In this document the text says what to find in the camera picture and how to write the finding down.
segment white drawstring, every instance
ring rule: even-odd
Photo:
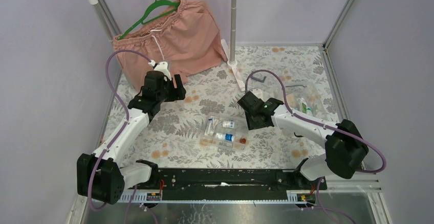
[[[163,51],[161,51],[161,47],[158,44],[157,38],[154,35],[152,35],[152,38],[154,39],[155,43],[157,44],[158,49],[160,50],[160,53],[161,53],[161,57],[163,57],[163,60],[164,60],[164,54],[163,54]]]

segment green label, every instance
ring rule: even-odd
[[[306,104],[302,103],[301,106],[303,107],[303,113],[307,113]]]

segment pink cloth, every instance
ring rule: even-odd
[[[220,64],[226,55],[222,49],[220,29],[214,21],[208,5],[203,0],[177,0],[176,12],[158,18],[122,40],[113,40],[114,50],[135,50],[150,59],[160,62],[163,57],[169,62],[170,73],[180,74],[183,83],[187,76],[202,72]],[[151,66],[134,53],[117,55],[121,68],[138,91]]]

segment metal rod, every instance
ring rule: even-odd
[[[330,47],[330,44],[333,41],[333,38],[335,37],[337,31],[339,30],[340,26],[342,25],[343,20],[345,19],[346,15],[348,14],[351,6],[353,5],[354,0],[347,0],[345,3],[345,6],[343,6],[342,11],[339,14],[338,19],[336,20],[335,24],[333,25],[332,31],[328,35],[327,39],[324,42],[324,48],[328,49]]]
[[[231,0],[231,42],[230,63],[235,62],[235,33],[236,33],[236,0]]]
[[[101,3],[102,11],[104,12],[104,16],[108,21],[108,24],[110,25],[110,28],[112,29],[112,32],[115,33],[115,35],[122,34],[118,23],[116,22],[115,18],[113,17],[112,12],[110,11],[110,8],[107,6],[107,3],[105,0],[98,0],[98,3]]]
[[[110,27],[107,24],[107,21],[104,18],[104,11],[101,7],[101,4],[97,3],[93,5],[96,11],[96,14],[98,15],[99,21],[101,21],[102,26],[104,27],[105,33],[107,34],[108,40],[113,41],[113,35],[110,31]]]

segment white plastic stand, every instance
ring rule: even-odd
[[[226,40],[222,39],[222,47],[223,47],[223,51],[225,51],[226,57],[228,59],[228,66],[229,68],[232,69],[232,72],[235,76],[236,82],[238,83],[238,86],[240,87],[241,91],[244,90],[245,85],[244,85],[244,80],[241,77],[240,72],[238,71],[238,68],[236,67],[236,65],[238,64],[237,60],[234,58],[233,61],[231,61],[230,59],[230,52],[229,52],[229,47],[226,44]]]

